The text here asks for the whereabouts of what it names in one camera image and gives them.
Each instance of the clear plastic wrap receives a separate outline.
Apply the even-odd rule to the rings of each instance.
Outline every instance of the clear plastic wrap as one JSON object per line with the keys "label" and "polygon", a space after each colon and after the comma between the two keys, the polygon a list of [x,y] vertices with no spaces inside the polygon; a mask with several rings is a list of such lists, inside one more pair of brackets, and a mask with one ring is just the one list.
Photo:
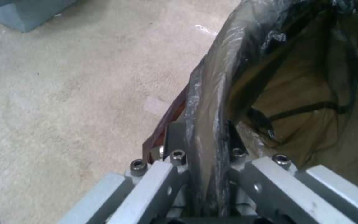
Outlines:
{"label": "clear plastic wrap", "polygon": [[353,2],[242,1],[190,76],[185,141],[195,213],[229,213],[227,120],[255,156],[281,152],[311,166],[338,150],[357,85]]}

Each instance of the tan fabric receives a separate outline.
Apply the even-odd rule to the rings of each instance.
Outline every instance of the tan fabric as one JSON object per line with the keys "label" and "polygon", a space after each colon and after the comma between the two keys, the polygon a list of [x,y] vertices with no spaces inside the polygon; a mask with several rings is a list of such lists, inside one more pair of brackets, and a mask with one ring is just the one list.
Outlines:
{"label": "tan fabric", "polygon": [[[350,102],[349,79],[357,77],[350,74],[346,61],[349,46],[342,34],[327,29],[329,20],[327,13],[321,13],[298,35],[294,48],[252,108],[269,118],[318,102],[341,106]],[[358,46],[358,15],[339,18],[336,28],[344,27],[352,44]],[[234,108],[230,105],[239,99],[241,88],[283,49],[242,75],[232,88],[228,108]],[[354,108],[344,114],[322,108],[272,121],[275,139],[245,115],[237,128],[256,156],[284,153],[301,169],[323,164],[358,185],[358,90],[355,102]]]}

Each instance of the gray floor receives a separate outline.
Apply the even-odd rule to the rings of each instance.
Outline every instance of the gray floor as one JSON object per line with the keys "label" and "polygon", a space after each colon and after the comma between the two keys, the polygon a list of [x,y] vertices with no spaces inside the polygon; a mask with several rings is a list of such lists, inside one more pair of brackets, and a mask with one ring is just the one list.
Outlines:
{"label": "gray floor", "polygon": [[80,0],[0,24],[0,218],[55,223],[123,172],[238,0]]}

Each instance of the bolt hole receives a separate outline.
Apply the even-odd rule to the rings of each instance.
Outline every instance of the bolt hole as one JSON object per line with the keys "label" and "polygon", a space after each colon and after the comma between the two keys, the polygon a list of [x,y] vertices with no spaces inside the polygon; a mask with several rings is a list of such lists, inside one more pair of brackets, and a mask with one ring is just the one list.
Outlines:
{"label": "bolt hole", "polygon": [[173,155],[174,155],[174,156],[181,156],[181,155],[182,155],[182,152],[181,152],[181,151],[174,151],[174,152],[173,152]]}
{"label": "bolt hole", "polygon": [[137,161],[135,161],[133,163],[133,166],[137,167],[137,168],[142,167],[143,166],[143,161],[142,160],[137,160]]}
{"label": "bolt hole", "polygon": [[241,149],[239,149],[239,148],[234,148],[233,149],[233,155],[239,156],[241,154],[243,154],[243,151]]}
{"label": "bolt hole", "polygon": [[168,195],[168,196],[170,196],[170,195],[171,195],[171,193],[172,193],[172,187],[171,187],[171,186],[169,186],[169,187],[168,187],[168,190],[167,190],[167,195]]}
{"label": "bolt hole", "polygon": [[289,159],[288,159],[288,157],[287,156],[284,156],[284,155],[275,155],[274,156],[274,159],[276,160],[276,161],[279,161],[279,162],[288,162],[289,161]]}

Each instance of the metal bar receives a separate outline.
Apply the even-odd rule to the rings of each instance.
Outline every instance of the metal bar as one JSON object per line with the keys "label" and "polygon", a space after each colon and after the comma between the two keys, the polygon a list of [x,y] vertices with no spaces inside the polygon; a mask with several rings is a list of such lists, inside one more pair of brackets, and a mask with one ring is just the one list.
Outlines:
{"label": "metal bar", "polygon": [[358,187],[324,166],[295,175],[298,180],[358,223]]}
{"label": "metal bar", "polygon": [[295,223],[353,223],[270,158],[231,169],[237,182],[257,204],[257,213],[273,220],[291,219]]}
{"label": "metal bar", "polygon": [[165,217],[187,178],[187,171],[179,174],[172,164],[155,161],[108,224],[149,224],[153,218]]}
{"label": "metal bar", "polygon": [[109,173],[58,223],[104,223],[132,188],[133,185],[130,179]]}

